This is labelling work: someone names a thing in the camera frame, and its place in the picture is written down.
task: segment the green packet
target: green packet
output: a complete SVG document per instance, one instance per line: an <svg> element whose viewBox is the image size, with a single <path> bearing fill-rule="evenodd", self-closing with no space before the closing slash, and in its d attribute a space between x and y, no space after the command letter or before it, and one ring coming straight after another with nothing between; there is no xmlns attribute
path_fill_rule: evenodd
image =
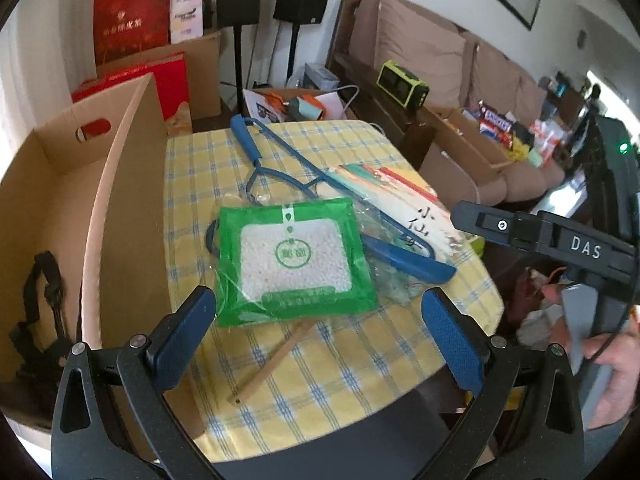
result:
<svg viewBox="0 0 640 480"><path fill-rule="evenodd" d="M218 326L359 314L378 299L350 198L223 207Z"/></svg>

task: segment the checkered tablecloth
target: checkered tablecloth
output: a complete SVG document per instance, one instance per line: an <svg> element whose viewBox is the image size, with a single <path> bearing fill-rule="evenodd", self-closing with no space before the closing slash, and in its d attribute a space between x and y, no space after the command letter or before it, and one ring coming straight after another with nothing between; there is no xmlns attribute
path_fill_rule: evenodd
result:
<svg viewBox="0 0 640 480"><path fill-rule="evenodd" d="M265 166L300 180L300 164L250 128ZM359 121L287 123L273 131L320 168L366 163L410 170L378 131ZM231 130L169 139L165 167L164 230L173 310L198 284L215 286L216 260L204 235L221 203L239 203L252 167ZM292 198L289 186L262 181L254 195L274 203ZM502 300L470 247L443 289L487 333L502 315ZM417 298L352 317L323 319L240 408L227 402L290 335L294 324L250 328L212 326L190 367L207 433L196 440L212 462L278 451L352 424L388 406L432 376L442 357L422 322Z"/></svg>

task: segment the hand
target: hand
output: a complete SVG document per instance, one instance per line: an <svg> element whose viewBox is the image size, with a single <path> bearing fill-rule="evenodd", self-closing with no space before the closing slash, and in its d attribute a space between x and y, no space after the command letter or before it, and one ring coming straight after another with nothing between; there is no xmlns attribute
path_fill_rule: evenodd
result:
<svg viewBox="0 0 640 480"><path fill-rule="evenodd" d="M543 294L548 300L561 304L561 287L547 285ZM589 359L600 350L609 334L602 334L584 341L582 350ZM561 344L565 350L571 348L571 338L564 318L551 329L551 343ZM629 412L636 398L636 387L640 376L640 337L638 326L632 322L627 332L619 334L611 345L596 360L599 365L611 365L613 374L609 386L593 414L589 430L614 424Z"/></svg>

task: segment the window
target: window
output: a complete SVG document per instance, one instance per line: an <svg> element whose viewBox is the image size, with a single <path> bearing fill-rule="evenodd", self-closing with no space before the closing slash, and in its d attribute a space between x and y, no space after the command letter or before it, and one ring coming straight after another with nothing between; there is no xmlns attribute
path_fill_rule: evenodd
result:
<svg viewBox="0 0 640 480"><path fill-rule="evenodd" d="M599 84L602 88L602 94L600 94L600 101L609 109L606 113L607 117L612 119L618 119L625 123L626 129L631 135L631 141L634 144L639 143L640 137L640 121L628 108L625 102L609 87L607 84L597 77L593 72L588 71L587 77L592 84Z"/></svg>

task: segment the wooden stick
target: wooden stick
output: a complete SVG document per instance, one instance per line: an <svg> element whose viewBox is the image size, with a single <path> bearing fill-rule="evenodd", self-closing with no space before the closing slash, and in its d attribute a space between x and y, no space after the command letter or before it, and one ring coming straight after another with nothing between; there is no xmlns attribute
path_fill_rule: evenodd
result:
<svg viewBox="0 0 640 480"><path fill-rule="evenodd" d="M261 384L273 373L283 359L289 355L289 352L291 352L293 347L302 341L309 332L311 332L311 329L315 324L315 319L305 319L301 322L292 332L291 337L280 345L258 373L240 386L238 391L227 399L228 402L234 406L239 406L240 404L247 402Z"/></svg>

